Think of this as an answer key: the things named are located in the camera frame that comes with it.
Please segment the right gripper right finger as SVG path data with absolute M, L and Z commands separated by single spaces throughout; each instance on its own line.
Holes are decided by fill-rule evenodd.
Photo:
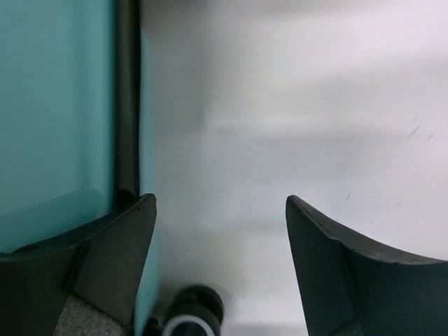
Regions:
M 303 199 L 286 226 L 310 335 L 446 335 L 447 262 L 375 241 Z

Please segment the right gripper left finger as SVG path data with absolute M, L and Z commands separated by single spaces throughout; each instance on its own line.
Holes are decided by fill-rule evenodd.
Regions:
M 97 220 L 1 254 L 2 335 L 133 335 L 153 238 L 145 194 Z

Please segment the pink hard-shell suitcase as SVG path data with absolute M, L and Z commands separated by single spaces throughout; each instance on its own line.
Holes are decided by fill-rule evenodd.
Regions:
M 1 254 L 139 199 L 147 101 L 140 1 L 1 2 Z M 151 246 L 133 335 L 219 335 L 223 301 L 180 291 L 163 319 Z

